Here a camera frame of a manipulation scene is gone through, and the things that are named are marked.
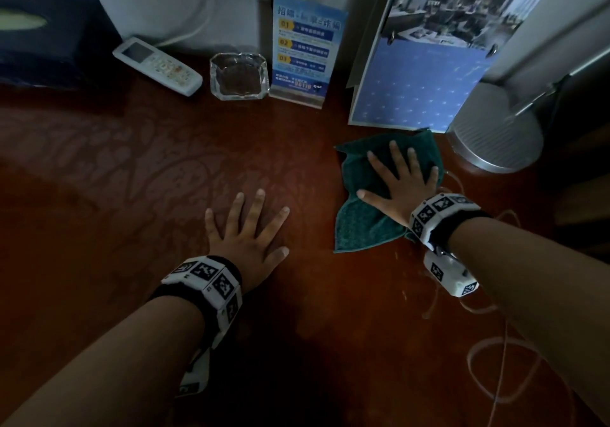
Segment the photograph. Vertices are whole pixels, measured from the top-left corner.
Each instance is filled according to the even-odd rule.
[[[382,37],[458,48],[504,46],[540,0],[394,0]]]

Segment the blue patterned paper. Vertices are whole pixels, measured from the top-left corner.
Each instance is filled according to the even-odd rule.
[[[381,39],[350,123],[444,133],[493,62],[484,50]]]

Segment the green towel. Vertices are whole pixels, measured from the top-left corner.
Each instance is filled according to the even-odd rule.
[[[343,184],[349,193],[343,207],[339,209],[335,222],[335,253],[368,249],[398,239],[407,233],[413,236],[407,228],[362,202],[356,195],[357,190],[367,189],[381,197],[390,197],[387,186],[371,167],[367,159],[367,151],[372,150],[386,167],[397,175],[389,148],[392,139],[396,140],[405,160],[409,147],[416,150],[425,180],[430,176],[432,167],[437,166],[438,183],[442,181],[443,162],[430,130],[422,131],[415,136],[399,133],[378,134],[335,146],[335,149],[347,155],[341,165],[341,171]]]

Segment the remote control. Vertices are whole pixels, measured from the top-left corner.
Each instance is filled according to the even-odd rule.
[[[127,65],[185,96],[191,96],[203,84],[192,68],[138,38],[130,38],[112,54]]]

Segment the brown table surface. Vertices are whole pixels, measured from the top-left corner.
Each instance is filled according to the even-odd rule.
[[[222,225],[237,192],[249,205],[264,188],[264,221],[292,209],[276,242],[290,255],[248,297],[213,355],[209,388],[176,403],[175,423],[487,425],[492,400],[467,354],[492,343],[472,369],[494,393],[502,315],[470,313],[439,290],[405,239],[332,252],[346,199],[333,146],[384,130],[347,125],[342,81],[321,111],[222,102],[206,62],[188,62],[206,73],[189,99],[128,68],[121,93],[0,90],[0,420],[181,260],[206,253],[206,207]],[[512,209],[538,232],[550,226],[535,171],[486,174],[436,139],[446,168],[488,212]],[[444,185],[460,191],[450,178]],[[482,290],[462,302],[491,304]],[[520,338],[510,326],[509,335]],[[536,361],[508,345],[493,425],[597,424]]]

